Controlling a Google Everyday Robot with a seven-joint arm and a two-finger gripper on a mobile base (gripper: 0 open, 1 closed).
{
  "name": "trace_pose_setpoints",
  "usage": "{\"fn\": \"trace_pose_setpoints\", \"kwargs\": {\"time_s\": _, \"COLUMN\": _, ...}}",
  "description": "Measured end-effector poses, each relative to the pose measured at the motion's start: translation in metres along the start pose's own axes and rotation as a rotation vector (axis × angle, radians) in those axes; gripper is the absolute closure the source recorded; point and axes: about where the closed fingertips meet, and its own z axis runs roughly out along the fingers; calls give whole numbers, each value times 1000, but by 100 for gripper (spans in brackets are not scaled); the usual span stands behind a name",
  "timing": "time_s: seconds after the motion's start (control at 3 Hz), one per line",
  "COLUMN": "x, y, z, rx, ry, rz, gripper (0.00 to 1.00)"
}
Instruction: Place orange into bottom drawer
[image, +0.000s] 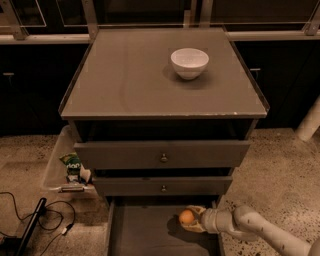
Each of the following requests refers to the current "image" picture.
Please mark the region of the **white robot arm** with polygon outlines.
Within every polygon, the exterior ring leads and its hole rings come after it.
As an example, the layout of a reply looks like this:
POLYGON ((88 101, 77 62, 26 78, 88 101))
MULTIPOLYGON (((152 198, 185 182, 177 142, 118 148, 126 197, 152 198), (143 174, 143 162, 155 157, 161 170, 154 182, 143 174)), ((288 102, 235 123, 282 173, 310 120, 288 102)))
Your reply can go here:
POLYGON ((217 207, 191 205, 200 216, 185 228, 269 246, 262 256, 320 256, 320 107, 313 103, 298 128, 261 129, 217 207))

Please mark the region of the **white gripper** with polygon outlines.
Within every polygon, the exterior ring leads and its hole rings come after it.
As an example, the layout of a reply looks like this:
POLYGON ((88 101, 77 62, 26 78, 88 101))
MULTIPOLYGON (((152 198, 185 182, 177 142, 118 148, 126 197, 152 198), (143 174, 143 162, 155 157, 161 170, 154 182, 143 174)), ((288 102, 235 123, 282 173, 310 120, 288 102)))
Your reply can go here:
POLYGON ((217 210, 202 206, 196 205, 188 205, 186 207, 187 210, 190 210, 193 213, 195 219, 201 218, 201 225, 199 223, 196 224, 182 224, 182 227, 186 231, 194 232, 194 233, 203 233, 207 232, 210 234, 217 234, 218 228, 216 224, 216 216, 217 210))

